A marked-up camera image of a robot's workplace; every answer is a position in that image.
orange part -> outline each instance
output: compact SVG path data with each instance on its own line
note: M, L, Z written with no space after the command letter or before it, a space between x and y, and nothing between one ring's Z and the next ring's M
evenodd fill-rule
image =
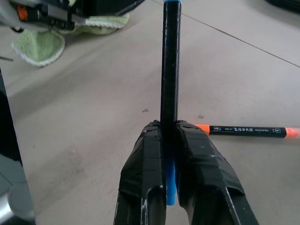
M18 6L18 15L19 15L19 19L21 21L27 20L28 13L27 13L26 8L19 5Z
M210 135L210 126L209 125L196 125L197 127L201 128L207 135Z
M295 138L298 136L298 130L290 127L285 128L286 136L285 138Z

blue plastic piece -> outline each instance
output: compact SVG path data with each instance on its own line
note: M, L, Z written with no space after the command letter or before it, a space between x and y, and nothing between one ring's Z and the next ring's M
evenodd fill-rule
M175 164L173 158L165 159L166 193L167 205L175 204L176 183L175 183Z

black rod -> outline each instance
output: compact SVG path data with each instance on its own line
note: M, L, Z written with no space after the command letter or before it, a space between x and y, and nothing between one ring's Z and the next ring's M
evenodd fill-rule
M165 1L160 106L160 122L165 139L172 136L178 114L180 18L180 1Z

cloth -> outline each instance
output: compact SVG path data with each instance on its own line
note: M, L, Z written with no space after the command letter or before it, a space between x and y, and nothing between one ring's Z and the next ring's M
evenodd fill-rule
M85 24L76 24L73 31L25 30L11 44L12 49L27 63L44 67L56 61L65 48L64 34L90 33L106 35L125 26L129 14L123 16L94 16Z

marker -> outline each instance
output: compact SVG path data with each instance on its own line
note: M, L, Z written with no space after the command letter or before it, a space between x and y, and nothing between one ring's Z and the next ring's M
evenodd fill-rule
M300 128L196 125L207 135L299 138Z

